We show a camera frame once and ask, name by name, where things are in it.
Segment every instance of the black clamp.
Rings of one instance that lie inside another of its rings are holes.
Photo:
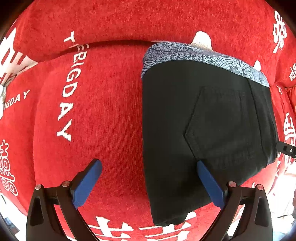
[[[296,147],[294,146],[291,146],[287,143],[280,141],[276,144],[276,149],[278,152],[281,152],[287,156],[296,158]]]
[[[102,164],[93,159],[83,172],[60,186],[35,187],[27,218],[26,241],[69,241],[59,222],[54,205],[60,205],[66,222],[77,241],[98,241],[77,210],[89,196],[102,172]]]
[[[200,241],[272,241],[271,213],[264,187],[240,187],[235,182],[220,183],[219,177],[210,173],[202,161],[197,163],[197,173],[212,202],[221,208],[218,216]],[[245,204],[238,227],[232,238],[227,231],[238,206]]]

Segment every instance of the metal screw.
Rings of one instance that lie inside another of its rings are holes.
[[[228,183],[228,185],[229,185],[230,187],[232,187],[232,188],[235,188],[235,187],[237,186],[237,184],[236,184],[235,182],[233,182],[233,181],[230,181],[230,182]]]
[[[36,187],[35,187],[35,189],[36,189],[36,190],[40,190],[40,189],[41,189],[41,187],[42,187],[42,185],[41,185],[41,184],[37,184],[37,185],[36,185]]]
[[[64,181],[64,182],[62,183],[62,186],[63,186],[64,188],[68,187],[69,185],[70,185],[70,182],[69,182],[69,181]]]
[[[258,188],[260,191],[262,191],[262,190],[264,189],[264,187],[263,187],[261,184],[258,184],[258,185],[257,185],[257,188]]]

